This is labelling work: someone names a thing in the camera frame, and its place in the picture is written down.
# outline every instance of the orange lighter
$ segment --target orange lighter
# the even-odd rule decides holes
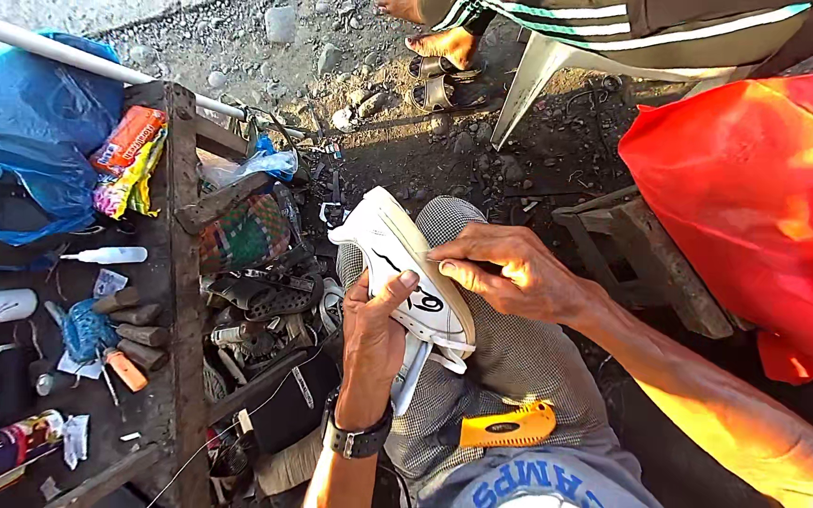
[[[109,347],[105,351],[105,356],[106,364],[112,366],[112,369],[115,370],[121,381],[124,381],[125,385],[130,388],[130,391],[141,391],[149,383],[146,376],[143,376],[136,365],[131,363],[125,353],[114,347]]]

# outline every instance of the white glue bottle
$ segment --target white glue bottle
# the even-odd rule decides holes
[[[100,247],[83,250],[78,254],[63,254],[62,260],[113,265],[116,263],[142,263],[146,260],[145,247]]]

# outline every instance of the white container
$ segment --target white container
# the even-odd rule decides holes
[[[146,254],[145,247],[101,247],[84,250],[78,254],[64,254],[62,260],[78,260],[100,265],[142,263],[146,260]]]
[[[0,323],[29,318],[38,301],[32,289],[3,289],[0,291]]]

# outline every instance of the plastic chair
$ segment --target plastic chair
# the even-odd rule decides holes
[[[716,67],[706,69],[644,69],[615,62],[598,53],[564,44],[548,36],[532,32],[526,51],[519,62],[507,101],[494,127],[491,144],[497,150],[507,141],[519,119],[548,84],[555,72],[564,67],[577,67],[609,74],[624,74],[635,78],[660,79],[663,81],[701,81],[691,93],[718,87],[730,80],[744,77],[752,66]]]

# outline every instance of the yellow plastic scraper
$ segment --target yellow plastic scraper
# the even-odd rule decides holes
[[[557,425],[553,408],[545,402],[531,402],[510,413],[465,417],[459,425],[441,429],[429,442],[481,447],[532,446],[545,440]]]

